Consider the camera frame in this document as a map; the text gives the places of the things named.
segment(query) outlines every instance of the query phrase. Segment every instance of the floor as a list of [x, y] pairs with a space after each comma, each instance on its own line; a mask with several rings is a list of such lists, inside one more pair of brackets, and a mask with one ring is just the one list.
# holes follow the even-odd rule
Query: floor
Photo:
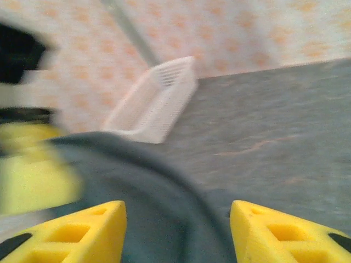
[[209, 191], [351, 234], [350, 73], [342, 60], [200, 80], [166, 143], [147, 147]]

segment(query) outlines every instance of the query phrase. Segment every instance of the gray cloth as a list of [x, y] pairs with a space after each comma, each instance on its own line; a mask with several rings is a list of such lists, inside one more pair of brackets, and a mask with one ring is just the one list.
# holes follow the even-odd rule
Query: gray cloth
[[128, 227], [122, 262], [237, 262], [230, 228], [206, 198], [160, 156], [109, 133], [55, 138], [85, 182], [83, 198], [52, 209], [62, 216], [124, 200]]

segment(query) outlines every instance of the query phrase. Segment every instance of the wall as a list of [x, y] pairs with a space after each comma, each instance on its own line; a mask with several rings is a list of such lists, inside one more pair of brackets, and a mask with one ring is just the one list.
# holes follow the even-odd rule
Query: wall
[[201, 77], [351, 56], [350, 0], [120, 0], [162, 61]]
[[1, 0], [0, 9], [30, 21], [58, 47], [50, 70], [28, 76], [22, 101], [61, 109], [73, 132], [99, 129], [148, 68], [99, 0]]
[[[199, 77], [351, 56], [350, 0], [117, 0], [160, 61], [193, 55]], [[1, 0], [60, 48], [23, 102], [62, 110], [73, 132], [99, 129], [148, 68], [100, 0]]]

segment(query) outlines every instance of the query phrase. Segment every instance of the yellow plastic part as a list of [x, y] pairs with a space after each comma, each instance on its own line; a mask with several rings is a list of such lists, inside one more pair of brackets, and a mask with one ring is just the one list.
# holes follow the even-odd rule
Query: yellow plastic part
[[82, 181], [50, 143], [62, 134], [46, 124], [4, 124], [0, 142], [0, 214], [20, 214], [77, 201]]
[[244, 201], [231, 207], [238, 263], [350, 263], [351, 254], [328, 236], [346, 234]]
[[29, 228], [33, 236], [1, 263], [117, 263], [127, 227], [123, 201], [113, 201]]

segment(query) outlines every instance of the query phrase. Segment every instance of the basket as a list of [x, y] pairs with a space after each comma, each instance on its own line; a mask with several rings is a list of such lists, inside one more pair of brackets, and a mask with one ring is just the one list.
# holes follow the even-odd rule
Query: basket
[[112, 111], [103, 130], [131, 141], [164, 142], [197, 89], [194, 62], [190, 56], [146, 71]]

